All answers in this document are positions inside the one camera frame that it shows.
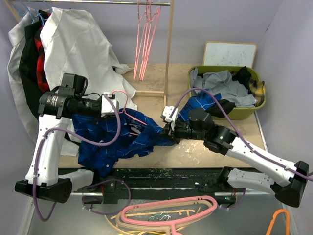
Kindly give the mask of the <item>blue plaid shirt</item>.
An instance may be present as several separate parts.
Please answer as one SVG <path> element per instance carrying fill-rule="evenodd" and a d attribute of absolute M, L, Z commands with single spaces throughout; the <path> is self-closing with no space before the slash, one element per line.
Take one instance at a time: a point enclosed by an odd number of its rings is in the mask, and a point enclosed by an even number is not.
<path fill-rule="evenodd" d="M 91 117 L 74 114 L 74 131 L 83 137 L 78 150 L 78 164 L 108 175 L 119 159 L 134 155 L 144 157 L 155 146 L 172 146 L 173 142 L 161 138 L 162 128 L 150 117 L 134 109 L 126 108 L 127 98 L 122 99 L 119 118 Z"/>

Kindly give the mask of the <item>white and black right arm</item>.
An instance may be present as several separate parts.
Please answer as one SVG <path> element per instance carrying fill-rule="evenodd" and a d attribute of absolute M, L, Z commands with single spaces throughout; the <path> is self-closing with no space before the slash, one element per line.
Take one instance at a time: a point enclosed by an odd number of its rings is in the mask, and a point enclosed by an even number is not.
<path fill-rule="evenodd" d="M 237 132 L 217 125 L 202 108 L 188 113 L 188 121 L 177 117 L 178 109 L 165 106 L 161 118 L 166 123 L 162 136 L 179 142 L 181 139 L 202 140 L 210 151 L 238 159 L 256 169 L 255 172 L 224 167 L 217 179 L 218 188 L 253 189 L 275 196 L 281 203 L 298 208 L 307 184 L 309 165 L 279 158 L 241 137 Z"/>

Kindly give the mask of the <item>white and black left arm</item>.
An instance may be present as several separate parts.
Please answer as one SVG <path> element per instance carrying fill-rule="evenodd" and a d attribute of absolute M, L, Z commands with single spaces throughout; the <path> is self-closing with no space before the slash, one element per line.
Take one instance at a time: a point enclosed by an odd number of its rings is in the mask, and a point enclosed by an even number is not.
<path fill-rule="evenodd" d="M 61 84 L 41 96 L 35 152 L 25 178 L 15 183 L 15 192 L 34 199 L 65 203 L 72 192 L 82 187 L 90 192 L 99 190 L 101 181 L 90 170 L 58 173 L 63 141 L 73 115 L 104 118 L 117 115 L 119 111 L 114 94 L 104 92 L 98 100 L 88 99 L 87 86 L 85 77 L 64 73 Z"/>

